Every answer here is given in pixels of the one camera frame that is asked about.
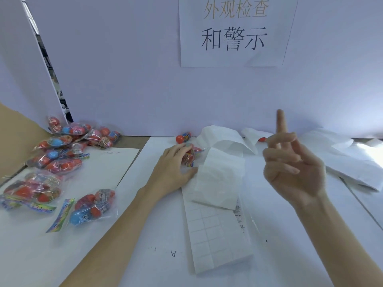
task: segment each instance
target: paper sign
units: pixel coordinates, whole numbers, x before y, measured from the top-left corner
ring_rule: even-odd
[[[182,67],[282,65],[298,0],[179,0]]]

